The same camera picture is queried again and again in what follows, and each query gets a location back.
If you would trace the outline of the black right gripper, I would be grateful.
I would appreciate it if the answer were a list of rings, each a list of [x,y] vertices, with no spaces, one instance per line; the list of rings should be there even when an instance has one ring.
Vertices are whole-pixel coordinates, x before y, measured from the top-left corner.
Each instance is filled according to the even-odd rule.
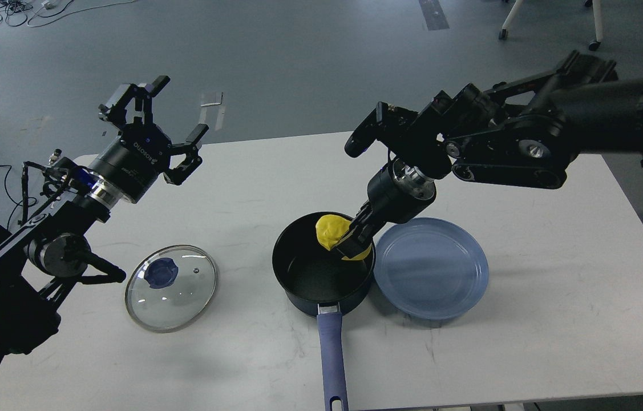
[[[369,180],[366,202],[355,222],[332,214],[330,251],[342,260],[363,260],[373,250],[374,236],[387,223],[404,224],[436,198],[436,185],[417,167],[405,163],[383,166]]]

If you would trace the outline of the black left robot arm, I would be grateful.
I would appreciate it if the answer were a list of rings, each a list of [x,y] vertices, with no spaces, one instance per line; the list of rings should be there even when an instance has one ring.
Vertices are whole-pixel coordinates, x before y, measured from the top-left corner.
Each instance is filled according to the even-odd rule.
[[[58,309],[77,284],[122,283],[126,272],[96,255],[86,232],[106,222],[120,201],[138,203],[162,175],[181,185],[200,166],[198,124],[173,143],[155,124],[154,98],[169,83],[124,83],[105,104],[100,119],[117,137],[89,166],[56,150],[45,166],[22,166],[22,222],[0,227],[0,364],[8,354],[29,354],[58,332]]]

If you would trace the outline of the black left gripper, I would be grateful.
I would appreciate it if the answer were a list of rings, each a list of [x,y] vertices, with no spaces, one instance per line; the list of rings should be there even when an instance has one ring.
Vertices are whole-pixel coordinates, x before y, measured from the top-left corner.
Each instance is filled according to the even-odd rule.
[[[160,75],[152,83],[123,83],[105,104],[99,105],[99,119],[117,130],[117,138],[89,165],[95,175],[120,190],[123,197],[137,203],[162,172],[167,184],[180,186],[201,166],[201,138],[209,131],[198,124],[183,143],[170,138],[153,122],[153,99],[171,81]],[[139,116],[129,124],[130,105]],[[183,155],[178,166],[169,168],[172,157]]]

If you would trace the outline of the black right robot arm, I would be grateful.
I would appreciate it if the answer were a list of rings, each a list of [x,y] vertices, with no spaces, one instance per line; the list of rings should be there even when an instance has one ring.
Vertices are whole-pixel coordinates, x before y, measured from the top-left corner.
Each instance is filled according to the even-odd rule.
[[[454,174],[478,184],[555,190],[582,153],[634,152],[643,167],[643,78],[621,80],[616,63],[571,52],[553,70],[482,91],[441,91],[422,110],[378,102],[345,145],[374,142],[394,154],[369,180],[367,200],[331,243],[352,259],[386,224],[415,218]]]

